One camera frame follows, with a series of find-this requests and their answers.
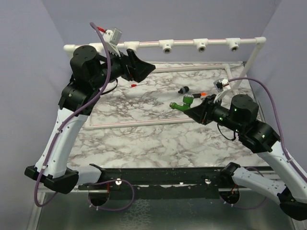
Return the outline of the green plastic water faucet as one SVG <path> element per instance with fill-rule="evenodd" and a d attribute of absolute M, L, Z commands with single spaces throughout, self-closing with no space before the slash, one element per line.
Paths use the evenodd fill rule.
<path fill-rule="evenodd" d="M 169 107 L 171 109 L 176 109 L 179 111 L 186 111 L 189 110 L 192 103 L 194 101 L 194 96 L 191 94 L 184 94 L 182 104 L 177 104 L 177 103 L 170 103 Z"/>

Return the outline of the white PVC pipe rack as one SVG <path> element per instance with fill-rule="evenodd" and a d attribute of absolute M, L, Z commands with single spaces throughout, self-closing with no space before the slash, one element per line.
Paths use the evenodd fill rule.
<path fill-rule="evenodd" d="M 263 48 L 266 43 L 265 37 L 255 37 L 255 38 L 226 38 L 226 39 L 207 39 L 199 38 L 193 40 L 159 40 L 150 42 L 139 42 L 139 41 L 129 41 L 117 44 L 117 49 L 132 49 L 137 51 L 139 48 L 161 48 L 163 53 L 167 54 L 172 51 L 172 48 L 177 46 L 194 46 L 197 51 L 202 53 L 206 50 L 208 46 L 228 46 L 230 51 L 235 52 L 238 50 L 240 45 L 255 45 L 244 69 L 242 70 L 240 77 L 244 77 L 247 71 L 251 68 L 253 62 L 255 61 L 258 53 Z M 197 71 L 197 70 L 211 70 L 211 69 L 224 69 L 227 73 L 228 78 L 232 77 L 230 67 L 226 63 L 220 65 L 202 65 L 193 67 L 172 67 L 172 68 L 159 68 L 154 70 L 154 73 L 168 73 L 168 72 L 186 72 L 186 71 Z M 89 117 L 84 125 L 85 130 L 94 129 L 107 129 L 107 128 L 124 128 L 124 127 L 144 127 L 144 126 L 157 126 L 157 125 L 170 125 L 170 124 L 180 124 L 180 123 L 192 123 L 193 120 L 190 118 L 170 118 L 170 119 L 160 119 L 160 120 L 150 120 L 150 121 L 132 121 L 132 122 L 117 122 L 109 124 L 93 124 L 92 118 Z"/>

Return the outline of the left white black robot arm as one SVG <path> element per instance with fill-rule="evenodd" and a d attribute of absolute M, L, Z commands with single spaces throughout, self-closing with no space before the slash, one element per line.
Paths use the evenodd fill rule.
<path fill-rule="evenodd" d="M 77 135 L 94 107 L 93 103 L 88 107 L 84 105 L 95 98 L 106 81 L 113 82 L 122 77 L 139 83 L 155 70 L 155 65 L 140 60 L 132 49 L 127 49 L 127 54 L 109 56 L 110 74 L 107 72 L 107 58 L 93 46 L 78 47 L 70 60 L 72 76 L 61 93 L 52 134 L 40 159 L 24 172 L 52 191 L 68 194 L 80 184 L 91 184 L 95 189 L 105 186 L 106 177 L 99 166 L 91 164 L 75 170 L 67 167 Z"/>

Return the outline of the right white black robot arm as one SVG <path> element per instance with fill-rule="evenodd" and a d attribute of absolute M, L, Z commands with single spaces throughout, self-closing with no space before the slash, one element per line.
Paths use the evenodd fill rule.
<path fill-rule="evenodd" d="M 221 184 L 249 188 L 277 203 L 289 217 L 306 220 L 307 173 L 284 150 L 274 129 L 257 119 L 258 104 L 246 94 L 234 96 L 229 109 L 214 99 L 215 95 L 207 96 L 200 105 L 186 110 L 185 115 L 202 125 L 216 122 L 234 131 L 238 140 L 265 160 L 281 179 L 276 182 L 229 163 L 220 176 Z"/>

